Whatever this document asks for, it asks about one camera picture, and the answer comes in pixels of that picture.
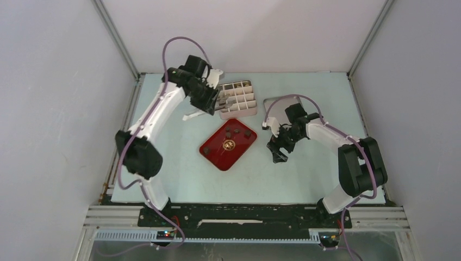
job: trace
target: black base bracket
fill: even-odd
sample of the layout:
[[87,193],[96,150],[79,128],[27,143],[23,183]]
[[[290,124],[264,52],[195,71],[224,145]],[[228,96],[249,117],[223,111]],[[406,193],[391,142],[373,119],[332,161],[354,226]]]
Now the black base bracket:
[[[372,137],[360,139],[359,144],[370,161],[376,180],[376,186],[381,186],[388,181],[386,168],[378,147],[378,142]],[[362,154],[355,145],[343,145],[338,148],[339,183],[345,193],[357,197],[361,193],[372,190],[373,183],[366,164],[360,164]]]
[[[162,213],[173,221],[188,238],[220,239],[309,239],[309,229],[338,229],[341,213],[321,219],[314,205],[189,204],[172,203]],[[346,211],[345,227],[352,222]],[[226,220],[223,223],[207,220]],[[144,206],[139,227],[171,227],[153,209]]]

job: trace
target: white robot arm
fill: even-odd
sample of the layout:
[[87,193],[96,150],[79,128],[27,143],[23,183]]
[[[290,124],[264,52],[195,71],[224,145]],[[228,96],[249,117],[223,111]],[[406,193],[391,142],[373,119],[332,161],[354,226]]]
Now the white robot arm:
[[316,140],[338,156],[339,185],[326,197],[319,200],[317,209],[324,215],[335,214],[352,203],[361,193],[372,190],[370,174],[357,147],[348,139],[351,138],[364,148],[365,154],[372,166],[376,185],[387,182],[387,173],[375,139],[367,137],[359,139],[347,138],[328,128],[318,113],[307,114],[300,103],[286,108],[286,115],[291,123],[288,126],[278,124],[276,118],[269,117],[263,122],[263,129],[271,128],[272,138],[267,147],[272,152],[273,162],[285,162],[288,157],[280,151],[284,148],[291,153],[295,143],[303,138]]
[[[144,186],[146,200],[159,210],[165,207],[169,197],[157,175],[163,158],[154,147],[155,140],[166,120],[186,96],[191,97],[190,103],[197,109],[213,115],[219,94],[216,87],[223,77],[223,71],[212,69],[206,61],[193,55],[188,57],[185,65],[170,68],[167,73],[168,82],[163,94],[159,91],[141,118],[127,132],[120,130],[115,136],[117,150],[121,154],[128,140],[135,135],[123,164]],[[164,82],[160,84],[160,90],[164,85]]]

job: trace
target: black mounting plate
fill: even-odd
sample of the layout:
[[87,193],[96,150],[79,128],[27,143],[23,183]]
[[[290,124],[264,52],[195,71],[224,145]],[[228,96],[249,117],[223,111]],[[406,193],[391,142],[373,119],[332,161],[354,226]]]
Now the black mounting plate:
[[[315,205],[266,204],[191,204],[171,203],[162,213],[176,216],[188,238],[219,239],[309,239],[310,228],[338,229],[341,213],[319,220]],[[344,223],[351,228],[349,212]],[[203,220],[229,220],[229,223],[210,223]],[[258,220],[261,223],[230,223],[230,220]],[[171,227],[153,209],[144,206],[138,219],[139,227]]]

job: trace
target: white wall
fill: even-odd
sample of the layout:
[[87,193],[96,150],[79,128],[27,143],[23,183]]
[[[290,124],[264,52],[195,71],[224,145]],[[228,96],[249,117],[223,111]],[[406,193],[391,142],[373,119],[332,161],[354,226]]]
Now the white wall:
[[354,75],[424,260],[458,260],[461,2],[396,1]]
[[[163,44],[196,40],[226,72],[347,72],[385,0],[107,0],[108,12],[141,72],[162,72]],[[200,54],[187,42],[170,66]]]
[[2,1],[0,260],[70,260],[134,79],[91,1]]

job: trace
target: red wire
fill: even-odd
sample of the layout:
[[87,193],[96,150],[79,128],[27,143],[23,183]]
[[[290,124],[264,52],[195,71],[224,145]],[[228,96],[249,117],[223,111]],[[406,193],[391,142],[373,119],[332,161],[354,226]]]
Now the red wire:
[[176,219],[176,224],[178,224],[178,227],[180,226],[179,218],[177,216],[173,216],[171,219]]
[[342,228],[341,221],[336,220],[336,223],[338,223],[339,229],[341,230],[341,232],[338,234],[338,237],[339,237],[340,235],[342,235],[342,232],[344,231],[344,229]]

